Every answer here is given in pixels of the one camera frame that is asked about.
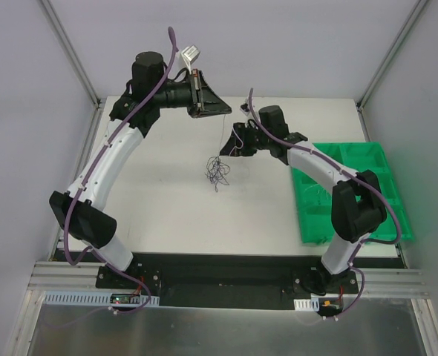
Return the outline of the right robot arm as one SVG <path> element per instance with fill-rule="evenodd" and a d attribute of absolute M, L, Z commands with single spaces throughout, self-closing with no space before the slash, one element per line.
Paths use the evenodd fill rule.
<path fill-rule="evenodd" d="M 277 105 L 254 112 L 244 103 L 245 122 L 232 126 L 222 156 L 270 155 L 318 183 L 332 198 L 334 236 L 318 265 L 301 279 L 303 290 L 317 295 L 335 291 L 347 275 L 362 243 L 387 218 L 380 186 L 372 171 L 348 168 L 317 149 L 300 133 L 290 132 Z"/>

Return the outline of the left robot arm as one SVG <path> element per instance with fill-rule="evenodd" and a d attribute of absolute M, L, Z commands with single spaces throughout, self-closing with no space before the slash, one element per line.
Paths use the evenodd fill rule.
<path fill-rule="evenodd" d="M 185 108 L 192 118 L 222 116 L 232 109 L 208 86 L 192 65 L 200 51 L 189 46 L 176 57 L 182 79 L 168 77 L 172 69 L 156 52 L 142 52 L 132 65 L 132 77 L 114 103 L 102 141 L 67 191 L 54 191 L 49 204 L 64 232 L 113 266 L 112 278 L 129 289 L 138 280 L 134 255 L 116 235 L 117 221 L 104 213 L 108 195 L 122 167 L 146 138 L 166 108 Z"/>

